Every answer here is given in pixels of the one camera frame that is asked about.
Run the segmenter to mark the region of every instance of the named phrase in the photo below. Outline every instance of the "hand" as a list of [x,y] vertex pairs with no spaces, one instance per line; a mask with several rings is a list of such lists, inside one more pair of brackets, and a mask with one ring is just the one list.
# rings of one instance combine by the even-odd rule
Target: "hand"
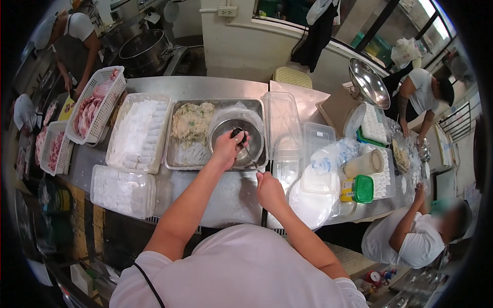
[[275,177],[272,177],[270,172],[257,172],[257,198],[260,205],[271,213],[274,217],[278,217],[282,211],[291,209],[286,202],[284,190],[281,183]]
[[402,127],[402,133],[404,134],[404,137],[406,138],[407,135],[409,134],[409,129],[407,128],[407,122],[405,119],[400,120],[400,125]]
[[414,202],[423,204],[424,203],[424,185],[423,183],[418,183],[417,188],[414,190],[416,195],[414,196]]
[[65,90],[67,92],[70,92],[70,89],[72,88],[72,80],[70,79],[70,77],[63,77],[64,81],[65,81]]
[[421,146],[423,144],[424,136],[421,136],[421,134],[416,138],[416,141],[418,143],[418,146]]
[[244,146],[247,146],[248,141],[250,140],[248,132],[240,132],[233,138],[231,138],[231,132],[232,130],[217,137],[216,143],[214,145],[214,153],[211,157],[211,161],[216,162],[220,166],[222,171],[226,171],[231,168],[231,166],[235,162],[236,155],[242,149],[242,147],[239,146],[239,144],[236,142],[236,139],[238,140],[238,142],[241,142],[243,137],[246,135],[247,140],[243,144]]
[[75,96],[78,98],[82,91],[84,91],[84,88],[86,87],[87,81],[85,78],[82,78],[82,80],[79,82],[77,85],[77,88],[75,89]]

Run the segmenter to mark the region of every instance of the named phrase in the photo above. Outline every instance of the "metal bowl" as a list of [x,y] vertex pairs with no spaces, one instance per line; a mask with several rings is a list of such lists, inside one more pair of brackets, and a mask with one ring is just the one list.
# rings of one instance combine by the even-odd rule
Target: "metal bowl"
[[352,84],[359,89],[365,102],[381,109],[389,109],[390,96],[382,79],[375,71],[360,59],[349,60],[349,75]]
[[431,159],[430,144],[426,138],[423,139],[421,145],[418,145],[418,156],[422,163],[427,163]]
[[[259,132],[259,130],[250,122],[243,119],[230,119],[219,123],[209,136],[209,149],[213,153],[215,142],[217,137],[224,134],[227,131],[235,129],[237,127],[242,128],[244,131],[248,132],[250,140],[248,141],[248,146],[246,147],[250,152],[253,161],[258,161],[260,154],[264,148],[264,137]],[[236,155],[236,160],[233,163],[233,169],[241,169],[252,165],[252,161],[248,157],[247,152],[243,149]]]

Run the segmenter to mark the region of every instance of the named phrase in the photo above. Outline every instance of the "stool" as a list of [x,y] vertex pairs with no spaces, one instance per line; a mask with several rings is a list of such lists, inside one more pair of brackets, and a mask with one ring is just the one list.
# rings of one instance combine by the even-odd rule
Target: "stool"
[[280,67],[272,76],[273,81],[279,81],[295,86],[300,86],[308,89],[313,89],[312,80],[303,72],[297,71],[292,68]]

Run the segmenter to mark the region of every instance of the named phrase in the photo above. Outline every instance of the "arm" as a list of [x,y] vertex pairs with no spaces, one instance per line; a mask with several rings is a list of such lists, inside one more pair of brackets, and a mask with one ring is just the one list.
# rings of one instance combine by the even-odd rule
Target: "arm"
[[402,127],[404,137],[407,137],[409,132],[407,128],[407,121],[406,121],[407,104],[409,101],[409,96],[412,93],[414,93],[414,91],[416,91],[416,87],[414,86],[414,83],[411,80],[411,78],[407,76],[399,89],[399,94],[397,98],[398,109],[399,109],[399,122]]
[[29,137],[31,135],[31,132],[29,131],[29,128],[26,126],[26,124],[22,126],[21,132],[26,137]]
[[419,141],[423,141],[424,136],[428,133],[431,125],[433,125],[433,119],[435,117],[435,113],[432,110],[428,110],[424,115],[423,123],[421,124],[420,135],[418,136]]
[[327,245],[308,228],[287,204],[279,181],[270,172],[257,173],[257,196],[260,204],[284,227],[291,244],[313,266],[332,279],[349,278],[341,263]]
[[[159,252],[171,261],[183,257],[185,245],[199,226],[214,188],[240,151],[229,134],[217,138],[211,159],[163,214],[144,251]],[[243,134],[240,132],[236,138],[243,139]]]
[[89,55],[87,56],[86,68],[84,69],[84,74],[82,75],[82,79],[79,80],[79,85],[75,90],[75,94],[79,96],[84,90],[89,78],[91,78],[91,73],[94,68],[94,63],[96,62],[96,58],[98,57],[98,52],[101,49],[101,41],[96,36],[96,32],[92,31],[92,33],[84,40],[84,45],[89,49]]
[[67,71],[67,67],[62,62],[62,59],[58,56],[58,53],[55,52],[55,59],[57,61],[58,69],[60,70],[60,74],[62,74],[63,79],[65,81],[65,90],[70,91],[72,87],[72,80],[70,79],[69,72]]
[[424,203],[424,187],[423,184],[420,183],[418,184],[418,189],[416,191],[413,204],[407,211],[406,215],[404,215],[404,217],[401,219],[397,227],[395,227],[394,233],[392,234],[392,236],[390,236],[390,239],[388,240],[389,245],[397,253],[399,253],[402,243],[406,238],[406,235],[411,230],[411,225],[413,223],[414,216],[416,216],[416,213],[421,208],[423,203]]

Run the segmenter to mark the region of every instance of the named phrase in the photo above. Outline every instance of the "stainless steel table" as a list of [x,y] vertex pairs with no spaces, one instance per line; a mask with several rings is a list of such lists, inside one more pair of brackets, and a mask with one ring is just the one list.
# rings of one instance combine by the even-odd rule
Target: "stainless steel table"
[[[268,91],[268,84],[215,77],[165,76],[128,80],[129,93],[166,93],[173,100],[261,98]],[[89,192],[94,165],[105,165],[106,149],[111,131],[105,140],[92,148],[75,145],[69,174],[61,178]],[[172,171],[161,166],[156,175],[156,208],[160,217],[171,203],[180,196],[195,178],[194,171]],[[254,171],[226,172],[212,193],[200,225],[203,227],[227,227],[233,224],[260,224],[262,208],[256,198],[257,179]]]
[[[270,81],[269,84],[269,90],[275,92],[289,92],[294,96],[294,98],[296,99],[296,106],[298,107],[300,122],[302,125],[307,121],[327,125],[327,122],[323,119],[322,115],[317,110],[315,103],[326,100],[330,96],[329,94],[316,90],[306,89],[303,87],[299,87],[287,83],[272,81],[272,80]],[[402,193],[402,187],[401,187],[402,177],[405,177],[407,182],[407,190],[405,194]],[[429,195],[430,193],[429,179],[428,180],[423,179],[423,180],[426,183],[427,195]],[[354,212],[351,215],[336,217],[332,220],[327,221],[325,224],[331,225],[331,224],[339,224],[343,222],[361,220],[361,219],[385,214],[395,209],[410,205],[413,202],[415,192],[414,189],[411,188],[411,178],[409,172],[405,175],[400,175],[396,177],[395,182],[396,182],[395,197],[375,200],[370,204],[357,204],[355,209],[353,208],[353,205],[351,205],[351,203],[345,203],[343,207],[350,206],[351,208],[342,208],[341,213],[351,212],[353,210]],[[268,226],[270,226],[271,228],[280,228],[279,223],[271,215],[269,215]]]

